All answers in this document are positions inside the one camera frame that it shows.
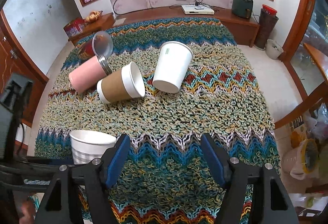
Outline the wooden tv cabinet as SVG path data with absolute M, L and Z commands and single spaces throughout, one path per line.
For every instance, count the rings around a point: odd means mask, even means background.
M 186 15 L 181 6 L 149 8 L 122 14 L 116 17 L 113 17 L 113 14 L 105 14 L 101 16 L 99 20 L 87 25 L 81 34 L 75 35 L 68 40 L 73 44 L 76 44 L 78 40 L 87 35 L 93 34 L 97 31 L 107 30 L 111 27 L 154 19 L 180 18 L 185 16 Z M 212 17 L 220 20 L 221 23 L 228 28 L 234 36 L 237 44 L 249 47 L 254 45 L 255 38 L 259 31 L 259 24 L 257 24 L 254 19 L 238 17 L 234 15 L 230 9 L 221 7 L 215 8 L 215 13 Z

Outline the white plastic bucket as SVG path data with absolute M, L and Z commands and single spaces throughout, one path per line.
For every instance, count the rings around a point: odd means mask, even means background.
M 276 60 L 284 50 L 276 41 L 269 39 L 266 42 L 265 52 L 269 58 Z

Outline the red tin box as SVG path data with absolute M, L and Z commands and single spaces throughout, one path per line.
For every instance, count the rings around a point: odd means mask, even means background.
M 78 34 L 80 34 L 85 28 L 85 21 L 81 17 L 70 21 L 70 23 L 66 24 L 63 28 L 68 38 L 72 38 Z

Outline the fruit basket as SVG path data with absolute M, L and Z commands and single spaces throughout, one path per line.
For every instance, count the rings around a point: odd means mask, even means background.
M 97 21 L 99 17 L 101 17 L 102 11 L 92 11 L 90 14 L 84 19 L 85 23 L 93 23 Z

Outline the pink steel tumbler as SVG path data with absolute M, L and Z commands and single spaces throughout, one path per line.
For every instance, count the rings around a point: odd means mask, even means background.
M 111 73 L 112 70 L 106 57 L 98 55 L 90 58 L 70 72 L 69 80 L 72 87 L 79 94 L 82 94 Z

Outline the white ribbed cup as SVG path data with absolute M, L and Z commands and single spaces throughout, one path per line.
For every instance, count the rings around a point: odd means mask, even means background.
M 91 130 L 72 130 L 69 136 L 75 165 L 101 158 L 104 152 L 117 142 L 115 136 Z

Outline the colourful knitted table cloth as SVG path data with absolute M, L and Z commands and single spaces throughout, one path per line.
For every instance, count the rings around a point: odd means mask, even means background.
M 200 148 L 211 134 L 231 157 L 280 169 L 273 120 L 254 72 L 229 30 L 216 19 L 168 18 L 109 29 L 118 70 L 136 63 L 143 98 L 105 105 L 95 88 L 78 94 L 68 75 L 81 63 L 66 58 L 41 116 L 34 154 L 72 156 L 69 133 L 128 134 L 131 148 L 108 199 L 119 223 L 213 223 L 224 190 L 210 175 Z M 186 44 L 194 57 L 180 91 L 153 86 L 161 44 Z

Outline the wooden side table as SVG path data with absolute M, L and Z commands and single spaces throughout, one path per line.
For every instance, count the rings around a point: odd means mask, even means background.
M 313 59 L 315 65 L 318 67 L 320 73 L 322 74 L 325 82 L 328 82 L 328 57 L 315 47 L 310 44 L 305 43 L 304 48 L 307 50 L 311 58 Z

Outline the brown sleeved paper cup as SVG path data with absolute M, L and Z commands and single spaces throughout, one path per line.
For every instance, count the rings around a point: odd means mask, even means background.
M 146 93 L 142 74 L 134 62 L 98 81 L 97 91 L 105 104 L 144 97 Z

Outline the red patterned tin cup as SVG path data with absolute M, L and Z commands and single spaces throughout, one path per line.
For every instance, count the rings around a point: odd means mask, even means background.
M 78 57 L 82 60 L 90 59 L 94 56 L 104 55 L 106 58 L 113 53 L 112 37 L 105 31 L 98 31 L 88 41 L 78 47 Z

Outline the dark wicker bin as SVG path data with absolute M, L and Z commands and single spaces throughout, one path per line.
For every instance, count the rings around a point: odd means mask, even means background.
M 263 4 L 259 16 L 259 30 L 254 41 L 256 48 L 265 50 L 266 42 L 278 20 L 277 10 Z

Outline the white set-top box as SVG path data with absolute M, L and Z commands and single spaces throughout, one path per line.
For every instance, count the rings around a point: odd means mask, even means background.
M 214 10 L 203 5 L 181 5 L 181 8 L 186 15 L 214 15 Z

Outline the dark green air fryer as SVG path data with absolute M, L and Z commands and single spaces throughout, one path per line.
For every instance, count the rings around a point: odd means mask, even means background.
M 231 11 L 238 17 L 250 19 L 253 5 L 253 0 L 233 0 Z

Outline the wooden door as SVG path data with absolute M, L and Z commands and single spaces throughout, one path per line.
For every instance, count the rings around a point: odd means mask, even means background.
M 33 81 L 30 101 L 23 113 L 23 123 L 31 127 L 48 77 L 36 66 L 14 35 L 5 13 L 1 10 L 1 91 L 12 73 Z

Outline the plain white paper cup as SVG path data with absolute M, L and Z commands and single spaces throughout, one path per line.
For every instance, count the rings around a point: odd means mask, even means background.
M 184 43 L 163 43 L 152 81 L 153 86 L 165 93 L 178 93 L 193 56 L 192 50 Z

